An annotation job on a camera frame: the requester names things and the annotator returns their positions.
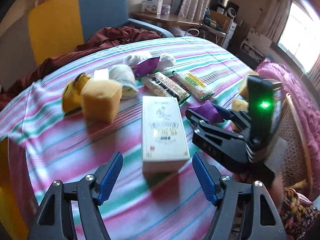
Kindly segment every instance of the striped bedsheet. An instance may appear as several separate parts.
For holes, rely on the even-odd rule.
[[[0,141],[11,138],[26,151],[30,181],[40,203],[55,179],[64,183],[80,180],[122,152],[124,165],[100,212],[112,240],[201,239],[215,208],[206,201],[191,161],[177,173],[145,177],[141,173],[142,96],[148,89],[137,81],[139,95],[122,100],[112,124],[86,121],[81,112],[64,116],[61,94],[67,82],[82,72],[93,75],[101,68],[120,64],[125,55],[148,50],[154,57],[171,53],[176,65],[163,71],[189,70],[214,91],[210,100],[229,107],[238,97],[239,81],[249,67],[221,47],[200,38],[183,37],[142,41],[107,49],[76,60],[33,83],[0,113]],[[188,106],[200,105],[190,97],[181,108],[190,155],[192,129],[185,118]],[[221,172],[218,163],[212,160]],[[73,216],[78,239],[84,239],[77,203]]]

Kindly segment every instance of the pink fluffy fabric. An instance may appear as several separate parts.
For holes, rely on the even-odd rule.
[[[304,136],[308,143],[308,150],[313,171],[313,192],[310,198],[315,200],[320,194],[320,111],[310,96],[307,89],[291,73],[290,69],[284,65],[273,62],[261,63],[256,72],[260,76],[276,79],[283,84],[282,96],[287,93],[292,96],[292,101],[297,110]]]

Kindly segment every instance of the brown blanket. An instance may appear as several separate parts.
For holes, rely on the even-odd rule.
[[[156,32],[142,31],[126,26],[103,28],[92,35],[85,44],[77,46],[75,51],[60,57],[47,58],[33,73],[17,80],[6,92],[0,94],[0,111],[33,82],[72,61],[118,45],[159,38],[161,37]]]

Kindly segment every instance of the green light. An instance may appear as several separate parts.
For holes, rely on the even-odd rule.
[[[270,106],[270,103],[262,101],[262,104],[260,105],[263,109],[267,109]]]

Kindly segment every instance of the metal bolt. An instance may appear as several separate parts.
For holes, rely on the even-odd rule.
[[[53,186],[59,186],[60,183],[61,183],[61,181],[57,179],[57,180],[55,180],[54,182],[52,182],[52,185],[53,185]]]
[[[262,187],[262,186],[263,186],[263,183],[262,183],[260,180],[256,180],[256,181],[254,182],[254,185],[255,185],[256,187]]]
[[[94,176],[92,174],[89,174],[87,176],[85,176],[85,180],[93,180],[94,179]]]
[[[230,177],[229,175],[222,175],[222,176],[221,176],[221,179],[222,179],[223,181],[229,181],[229,180],[231,180],[231,177]]]

